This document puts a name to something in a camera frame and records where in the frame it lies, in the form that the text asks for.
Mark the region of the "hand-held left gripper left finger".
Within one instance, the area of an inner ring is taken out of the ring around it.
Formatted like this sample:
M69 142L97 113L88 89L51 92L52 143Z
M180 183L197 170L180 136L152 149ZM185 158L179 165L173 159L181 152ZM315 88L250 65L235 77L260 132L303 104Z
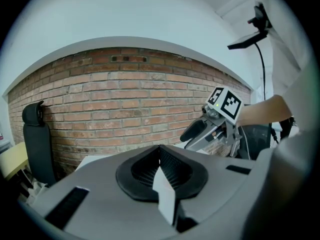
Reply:
M168 240L178 231L156 202L132 199L119 186L118 167L157 150L146 146L90 162L52 185L24 212L50 240Z

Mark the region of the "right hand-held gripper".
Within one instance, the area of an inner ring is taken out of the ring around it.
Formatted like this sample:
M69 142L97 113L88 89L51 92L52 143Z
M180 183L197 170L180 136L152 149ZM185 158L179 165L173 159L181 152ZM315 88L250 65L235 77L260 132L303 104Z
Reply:
M242 138L236 122L243 101L227 87L215 87L202 106L202 116L195 119L181 134L180 141L187 142L185 150L205 149L210 155L233 155ZM216 128L225 126L224 137L215 140Z

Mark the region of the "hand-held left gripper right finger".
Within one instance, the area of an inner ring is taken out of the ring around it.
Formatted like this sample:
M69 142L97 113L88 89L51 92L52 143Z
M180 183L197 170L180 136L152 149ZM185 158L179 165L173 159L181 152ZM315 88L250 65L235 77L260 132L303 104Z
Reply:
M257 160L221 157L160 145L160 165L177 186L174 225L160 232L244 232L265 183L272 149Z

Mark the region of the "person's right forearm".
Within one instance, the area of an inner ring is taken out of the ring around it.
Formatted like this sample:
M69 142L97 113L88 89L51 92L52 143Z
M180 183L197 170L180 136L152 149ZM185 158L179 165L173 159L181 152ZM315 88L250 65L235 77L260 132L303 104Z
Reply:
M236 126L265 125L289 119L292 113L284 99L279 95L262 102L243 106L237 118Z

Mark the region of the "person's right hand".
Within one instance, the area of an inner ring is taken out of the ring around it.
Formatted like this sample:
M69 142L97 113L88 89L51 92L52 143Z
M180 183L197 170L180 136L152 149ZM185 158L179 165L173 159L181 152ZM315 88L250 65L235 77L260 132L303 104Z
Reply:
M215 129L215 131L212 133L214 140L221 140L225 137L225 131L226 127L224 125L221 125Z

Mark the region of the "black mesh office chair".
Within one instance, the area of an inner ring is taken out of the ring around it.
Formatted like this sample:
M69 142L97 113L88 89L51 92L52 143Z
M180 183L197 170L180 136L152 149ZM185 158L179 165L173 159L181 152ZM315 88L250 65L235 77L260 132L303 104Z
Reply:
M270 148L270 125L245 125L240 126L238 131L242 138L236 158L255 161L262 150Z

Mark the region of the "beige cloth bag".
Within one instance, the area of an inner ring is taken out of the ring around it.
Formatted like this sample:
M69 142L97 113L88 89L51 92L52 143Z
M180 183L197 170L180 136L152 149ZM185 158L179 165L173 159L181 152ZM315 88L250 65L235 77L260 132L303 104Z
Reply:
M34 181L31 188L28 188L28 194L26 204L29 206L33 206L37 201L38 197L45 193L50 186L47 183L42 183L39 181Z

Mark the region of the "yellow desk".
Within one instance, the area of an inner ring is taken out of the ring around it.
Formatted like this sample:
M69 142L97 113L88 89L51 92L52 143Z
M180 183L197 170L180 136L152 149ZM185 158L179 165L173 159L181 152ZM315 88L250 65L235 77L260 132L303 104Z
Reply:
M25 142L20 142L0 154L0 172L7 181L17 174L18 171L23 170L28 164Z

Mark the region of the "small black monitor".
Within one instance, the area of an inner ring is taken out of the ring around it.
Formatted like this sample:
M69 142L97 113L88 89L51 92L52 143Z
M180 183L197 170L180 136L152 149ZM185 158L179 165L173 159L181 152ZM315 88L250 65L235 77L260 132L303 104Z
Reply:
M268 35L268 32L266 30L257 31L252 34L241 37L235 42L229 44L227 48L229 50L246 49L251 45L254 45L255 43L265 39L267 35Z

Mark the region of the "person's white shirt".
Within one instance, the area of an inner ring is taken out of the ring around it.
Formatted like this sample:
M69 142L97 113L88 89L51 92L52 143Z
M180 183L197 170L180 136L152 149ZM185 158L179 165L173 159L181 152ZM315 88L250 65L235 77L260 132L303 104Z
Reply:
M299 20L284 0L257 0L272 24L273 96L299 132L272 151L245 240L320 240L320 70Z

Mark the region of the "black monitor clamp stand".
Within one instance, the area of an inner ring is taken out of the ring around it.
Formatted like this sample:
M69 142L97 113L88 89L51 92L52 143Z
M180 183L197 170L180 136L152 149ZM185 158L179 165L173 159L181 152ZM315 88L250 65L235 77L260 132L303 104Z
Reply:
M254 13L255 17L249 19L247 21L248 24L252 24L259 32L272 28L272 24L262 3L254 6Z

